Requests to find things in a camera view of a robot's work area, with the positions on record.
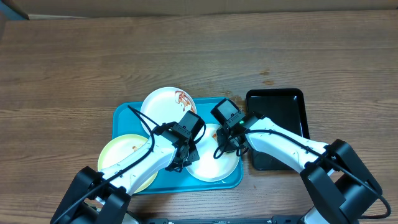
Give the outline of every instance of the white plate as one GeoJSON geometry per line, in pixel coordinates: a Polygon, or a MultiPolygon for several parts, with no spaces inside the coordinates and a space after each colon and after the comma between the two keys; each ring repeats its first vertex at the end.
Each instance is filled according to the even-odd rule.
{"type": "MultiPolygon", "coordinates": [[[[175,87],[163,87],[153,91],[145,98],[141,106],[141,113],[159,125],[172,121],[179,122],[188,110],[196,113],[195,103],[186,91],[175,87]]],[[[151,130],[155,127],[148,119],[144,118],[144,120],[151,130]]],[[[144,124],[142,122],[141,124],[145,132],[149,134],[144,124]]]]}
{"type": "Polygon", "coordinates": [[[224,179],[232,174],[239,162],[236,153],[224,153],[219,159],[214,159],[213,154],[218,147],[216,131],[221,126],[218,124],[206,124],[206,132],[197,144],[200,159],[187,166],[188,172],[195,178],[214,182],[224,179]]]}
{"type": "MultiPolygon", "coordinates": [[[[137,134],[125,134],[107,143],[98,158],[98,170],[113,166],[138,150],[148,139],[137,134]]],[[[157,172],[149,177],[134,193],[147,188],[157,172]]]]}

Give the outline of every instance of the cardboard box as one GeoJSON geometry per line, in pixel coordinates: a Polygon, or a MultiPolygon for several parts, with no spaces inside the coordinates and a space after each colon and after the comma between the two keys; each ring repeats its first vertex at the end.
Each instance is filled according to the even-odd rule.
{"type": "Polygon", "coordinates": [[[3,0],[28,15],[164,16],[396,9],[398,0],[3,0]]]}

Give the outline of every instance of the blue tray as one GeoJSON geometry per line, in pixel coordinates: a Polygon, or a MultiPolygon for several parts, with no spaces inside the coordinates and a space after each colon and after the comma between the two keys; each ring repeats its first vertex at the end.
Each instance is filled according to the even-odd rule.
{"type": "MultiPolygon", "coordinates": [[[[224,98],[200,98],[193,99],[197,107],[197,113],[205,123],[219,124],[211,115],[210,111],[224,98]]],[[[139,119],[131,112],[127,105],[140,110],[142,102],[123,103],[116,108],[113,114],[113,131],[112,138],[116,138],[123,134],[139,134],[149,138],[148,134],[141,126],[139,119]]],[[[189,174],[184,168],[181,173],[169,172],[164,169],[160,170],[157,177],[148,188],[138,194],[162,194],[173,192],[188,192],[197,190],[214,190],[214,189],[230,189],[236,187],[243,178],[242,160],[234,172],[227,178],[216,182],[204,182],[198,180],[189,174]]]]}

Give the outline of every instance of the food stain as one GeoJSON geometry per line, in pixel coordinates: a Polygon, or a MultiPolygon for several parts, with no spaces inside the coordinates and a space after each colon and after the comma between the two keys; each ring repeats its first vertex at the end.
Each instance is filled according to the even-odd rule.
{"type": "Polygon", "coordinates": [[[273,80],[267,80],[267,81],[264,81],[263,83],[266,84],[266,85],[273,85],[274,81],[273,80]]]}
{"type": "Polygon", "coordinates": [[[133,146],[132,147],[132,152],[135,152],[135,151],[137,151],[139,148],[141,148],[142,147],[142,144],[141,145],[139,145],[139,146],[133,146]]]}
{"type": "Polygon", "coordinates": [[[174,96],[177,96],[177,98],[175,99],[176,103],[178,104],[182,103],[183,105],[182,111],[185,111],[186,107],[191,106],[191,111],[196,113],[195,109],[193,109],[193,102],[186,96],[184,91],[177,90],[174,93],[174,96]]]}
{"type": "Polygon", "coordinates": [[[214,133],[211,137],[213,137],[213,139],[217,141],[217,134],[216,133],[214,133]]]}
{"type": "Polygon", "coordinates": [[[231,96],[230,99],[236,104],[236,106],[238,106],[238,108],[240,110],[242,110],[243,112],[247,112],[246,111],[246,102],[244,99],[242,99],[240,96],[235,95],[235,96],[231,96]]]}

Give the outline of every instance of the wooden table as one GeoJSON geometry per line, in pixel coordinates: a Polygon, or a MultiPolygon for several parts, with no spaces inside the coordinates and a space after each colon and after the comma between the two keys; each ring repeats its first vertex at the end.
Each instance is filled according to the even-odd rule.
{"type": "MultiPolygon", "coordinates": [[[[6,22],[0,44],[0,223],[48,223],[96,167],[114,109],[176,86],[194,98],[297,87],[312,139],[348,141],[398,222],[398,11],[6,22]]],[[[144,217],[304,214],[299,175],[244,158],[235,188],[133,197],[144,217]]],[[[368,213],[384,213],[381,203],[368,213]]]]}

